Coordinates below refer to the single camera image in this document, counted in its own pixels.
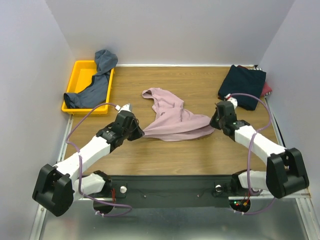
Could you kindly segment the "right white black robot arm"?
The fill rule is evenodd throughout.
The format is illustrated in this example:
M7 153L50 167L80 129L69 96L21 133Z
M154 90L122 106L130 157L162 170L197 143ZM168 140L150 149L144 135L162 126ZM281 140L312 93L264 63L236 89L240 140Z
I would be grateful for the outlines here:
M309 187L310 181L302 153L297 148L285 148L258 133L245 120L238 120L235 102L220 101L216 104L210 126L221 130L234 142L255 154L266 165L265 171L250 168L232 175L231 192L242 195L248 189L268 191L281 199Z

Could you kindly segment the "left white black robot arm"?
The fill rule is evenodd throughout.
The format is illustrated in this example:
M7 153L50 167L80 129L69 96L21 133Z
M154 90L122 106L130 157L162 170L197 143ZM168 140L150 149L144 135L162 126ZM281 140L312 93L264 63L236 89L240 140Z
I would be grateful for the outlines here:
M115 196L112 179L98 170L83 176L84 171L99 159L109 155L120 147L125 140L135 141L144 136L136 116L126 109L121 109L115 121L100 129L82 148L67 159L55 164L44 165L38 174L32 193L32 199L56 217L62 216L82 197L98 194L106 197Z

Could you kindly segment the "pink tank top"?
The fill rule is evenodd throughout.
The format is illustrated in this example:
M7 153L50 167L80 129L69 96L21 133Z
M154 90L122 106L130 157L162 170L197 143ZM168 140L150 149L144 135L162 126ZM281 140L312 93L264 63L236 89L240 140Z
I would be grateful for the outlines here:
M152 99L155 120L144 130L145 138L164 142L179 142L198 139L214 132L211 118L194 114L184 108L184 101L162 88L149 88L142 92L144 99Z

